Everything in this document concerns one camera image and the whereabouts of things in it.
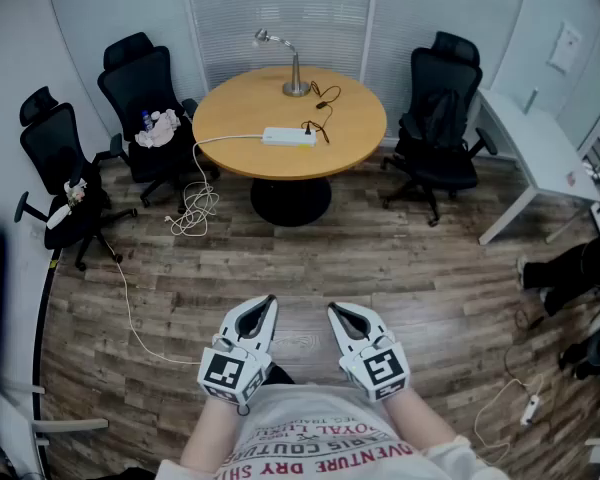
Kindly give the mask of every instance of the forearm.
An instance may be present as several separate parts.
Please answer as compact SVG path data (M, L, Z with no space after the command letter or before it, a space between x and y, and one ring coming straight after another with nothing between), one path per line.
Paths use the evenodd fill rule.
M233 451L239 424L235 405L207 398L180 464L195 471L215 473Z
M407 388L384 401L400 438L418 450L450 443L454 430L420 396Z

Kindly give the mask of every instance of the round wooden table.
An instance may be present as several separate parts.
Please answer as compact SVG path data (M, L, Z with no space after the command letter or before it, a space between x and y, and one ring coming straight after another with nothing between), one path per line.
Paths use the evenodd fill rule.
M362 162L378 147L387 116L378 98L359 82L315 67L301 68L302 80L315 81L324 91L342 88L325 127L330 144L316 132L315 147L264 145L258 139L227 139L200 144L204 154L225 169L254 178L251 202L265 220L280 226L313 222L329 207L331 188L326 176ZM303 121L322 125L329 108L313 91L301 98L282 93L291 68L273 67L238 75L216 87L202 100L193 119L200 142L227 135L261 135L266 127L300 128ZM324 99L337 94L332 89Z

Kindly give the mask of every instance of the window blind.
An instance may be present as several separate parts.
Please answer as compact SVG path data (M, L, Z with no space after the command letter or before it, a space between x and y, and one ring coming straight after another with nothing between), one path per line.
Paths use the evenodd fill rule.
M169 48L173 89L179 100L205 94L194 60L184 0L52 0L78 74L109 133L120 122L97 85L107 46L136 32Z
M480 51L482 85L490 86L521 0L376 0L363 82L387 112L387 136L411 102L411 52L430 47L438 30L473 41Z
M358 78L369 0L191 0L209 87L253 69L290 65L279 44L255 48L256 30L283 37L300 65Z

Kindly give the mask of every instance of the table base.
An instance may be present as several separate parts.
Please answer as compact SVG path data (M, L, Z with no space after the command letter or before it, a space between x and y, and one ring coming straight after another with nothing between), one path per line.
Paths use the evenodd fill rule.
M276 181L254 179L251 204L267 222L276 226L304 226L318 219L331 203L327 178Z

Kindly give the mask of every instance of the wooden floor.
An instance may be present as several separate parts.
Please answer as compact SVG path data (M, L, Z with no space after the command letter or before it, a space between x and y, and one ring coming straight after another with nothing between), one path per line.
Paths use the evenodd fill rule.
M142 186L117 161L102 176L115 209L136 206L105 236L124 255L134 325L145 344L169 357L198 361L225 312L273 293L281 307L274 360L297 382L343 383L327 303L352 301L376 310L402 342L412 385L480 454L473 434L478 411L508 382L503 358L523 382L544 375L536 423L522 429L527 395L512 386L480 420L485 439L510 437L501 463L515 479L597 478L584 440L600 431L600 377L576 381L556 366L558 351L583 336L600 307L588 294L527 333L523 310L542 313L537 292L522 292L515 260L549 259L593 237L583 218L551 246L543 239L575 210L573 202L540 198L490 245L477 237L524 189L511 162L476 162L480 185L450 201L438 195L442 219L429 228L428 205L397 202L383 210L379 194L404 176L378 168L379 155L331 179L333 201L315 224L276 228L249 201L250 181L223 173L214 183L218 215L202 238L174 237L165 224L175 198L165 187L144 209ZM96 478L130 465L155 470L177 458L203 396L197 366L147 354L131 334L116 266L94 242L73 266L63 251L49 301L42 351L45 418L103 417L105 431L51 437L48 457L58 479Z

